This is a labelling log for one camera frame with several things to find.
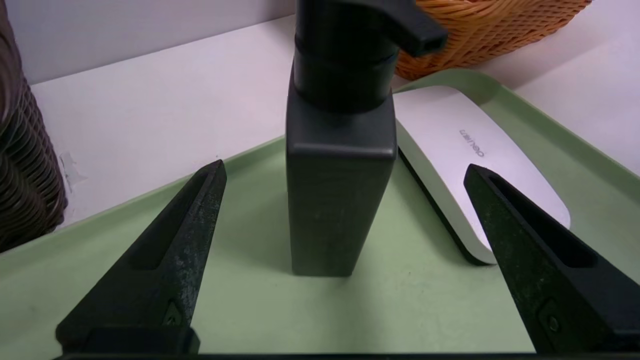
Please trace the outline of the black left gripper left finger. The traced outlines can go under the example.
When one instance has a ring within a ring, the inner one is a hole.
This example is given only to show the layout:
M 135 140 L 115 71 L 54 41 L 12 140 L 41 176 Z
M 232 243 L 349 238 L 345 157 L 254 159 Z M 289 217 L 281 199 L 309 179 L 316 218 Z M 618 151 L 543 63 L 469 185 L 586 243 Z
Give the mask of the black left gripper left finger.
M 55 329 L 64 354 L 197 354 L 191 326 L 226 190 L 201 167 Z

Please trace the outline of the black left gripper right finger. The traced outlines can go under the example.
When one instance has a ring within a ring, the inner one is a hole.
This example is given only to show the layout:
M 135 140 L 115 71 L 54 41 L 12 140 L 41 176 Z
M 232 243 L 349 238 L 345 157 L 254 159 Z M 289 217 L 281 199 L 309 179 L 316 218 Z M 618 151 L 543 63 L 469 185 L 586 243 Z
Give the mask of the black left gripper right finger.
M 537 353 L 639 353 L 636 281 L 494 171 L 464 188 Z

